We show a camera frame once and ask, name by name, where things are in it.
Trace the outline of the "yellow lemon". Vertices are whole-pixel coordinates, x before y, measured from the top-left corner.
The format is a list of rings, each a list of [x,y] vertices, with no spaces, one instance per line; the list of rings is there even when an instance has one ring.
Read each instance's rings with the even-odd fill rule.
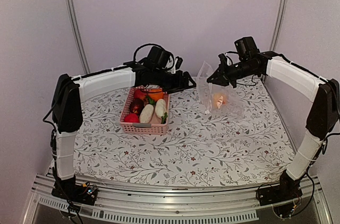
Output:
[[[218,92],[212,96],[212,106],[216,109],[221,109],[223,105],[228,103],[228,97],[225,93]]]

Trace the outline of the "clear zip top bag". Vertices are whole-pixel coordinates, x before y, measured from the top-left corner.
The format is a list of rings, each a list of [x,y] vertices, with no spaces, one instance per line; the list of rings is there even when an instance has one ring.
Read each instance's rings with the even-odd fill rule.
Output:
[[[204,106],[206,115],[228,116],[240,118],[244,115],[244,103],[231,86],[223,87],[208,83],[207,79],[213,74],[212,67],[203,62],[196,77],[197,93]]]

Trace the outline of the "orange tangerine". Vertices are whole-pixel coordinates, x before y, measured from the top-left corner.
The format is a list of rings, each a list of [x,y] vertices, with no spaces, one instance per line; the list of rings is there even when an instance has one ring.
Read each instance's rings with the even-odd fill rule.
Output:
[[[164,92],[160,88],[158,88],[158,89],[150,89],[148,91],[148,96],[152,100],[158,101],[159,99],[162,99],[164,97]]]

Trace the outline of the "pink plastic basket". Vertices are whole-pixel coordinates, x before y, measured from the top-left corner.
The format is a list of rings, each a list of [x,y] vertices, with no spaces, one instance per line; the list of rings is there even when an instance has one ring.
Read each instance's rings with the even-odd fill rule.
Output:
[[[125,133],[164,135],[169,119],[169,95],[161,88],[131,88],[120,124]]]

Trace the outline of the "red apple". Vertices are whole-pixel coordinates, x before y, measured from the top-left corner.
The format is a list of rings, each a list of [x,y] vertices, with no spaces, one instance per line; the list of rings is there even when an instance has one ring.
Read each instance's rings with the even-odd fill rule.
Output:
[[[147,98],[147,93],[142,91],[141,89],[136,89],[134,91],[134,99],[141,99],[141,100],[145,100]]]

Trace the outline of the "dark red onion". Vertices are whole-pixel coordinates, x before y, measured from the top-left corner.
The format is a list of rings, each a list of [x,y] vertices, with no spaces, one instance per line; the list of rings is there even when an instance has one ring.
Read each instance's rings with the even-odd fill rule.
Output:
[[[130,113],[140,115],[142,110],[144,109],[144,101],[140,98],[135,98],[129,106]]]

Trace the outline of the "red tomato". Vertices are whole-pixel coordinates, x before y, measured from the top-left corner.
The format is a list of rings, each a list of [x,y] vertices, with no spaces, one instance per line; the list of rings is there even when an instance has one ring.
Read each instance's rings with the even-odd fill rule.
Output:
[[[126,123],[140,123],[139,116],[135,113],[130,113],[125,116],[124,122]]]

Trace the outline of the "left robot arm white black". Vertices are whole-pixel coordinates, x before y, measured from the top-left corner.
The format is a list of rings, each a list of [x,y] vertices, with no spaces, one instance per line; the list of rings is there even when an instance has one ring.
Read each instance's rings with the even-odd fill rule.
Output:
[[[69,179],[74,177],[73,151],[77,131],[82,125],[81,104],[90,98],[127,87],[156,85],[167,93],[176,93],[196,87],[188,72],[151,69],[137,62],[126,62],[86,76],[59,77],[52,101],[52,120],[56,130],[53,152],[56,176],[62,181],[58,190],[68,200],[79,195],[79,188]]]

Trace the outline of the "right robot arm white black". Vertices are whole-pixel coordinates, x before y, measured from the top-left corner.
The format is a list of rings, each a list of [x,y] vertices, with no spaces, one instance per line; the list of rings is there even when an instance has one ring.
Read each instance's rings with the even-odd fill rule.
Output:
[[[236,87],[238,79],[266,75],[289,85],[312,103],[303,141],[285,170],[291,180],[300,179],[316,160],[322,145],[333,135],[333,127],[339,121],[339,83],[308,72],[273,51],[253,53],[233,65],[228,65],[224,54],[218,57],[220,64],[207,79],[208,83]]]

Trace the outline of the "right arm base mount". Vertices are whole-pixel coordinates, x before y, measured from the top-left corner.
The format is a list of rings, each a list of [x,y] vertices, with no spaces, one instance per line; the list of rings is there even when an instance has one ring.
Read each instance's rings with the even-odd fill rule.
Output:
[[[301,178],[293,180],[286,171],[279,177],[279,184],[268,187],[261,185],[256,191],[256,199],[260,205],[269,205],[287,200],[297,199],[302,196],[300,188]]]

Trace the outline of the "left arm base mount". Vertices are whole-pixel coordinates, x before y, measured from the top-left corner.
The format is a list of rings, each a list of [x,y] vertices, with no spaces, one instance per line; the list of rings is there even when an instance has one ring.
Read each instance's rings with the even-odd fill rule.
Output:
[[[52,196],[65,199],[68,202],[76,202],[86,205],[95,205],[98,195],[98,187],[95,184],[86,182],[81,185],[76,184],[76,178],[61,180],[55,175],[55,184]]]

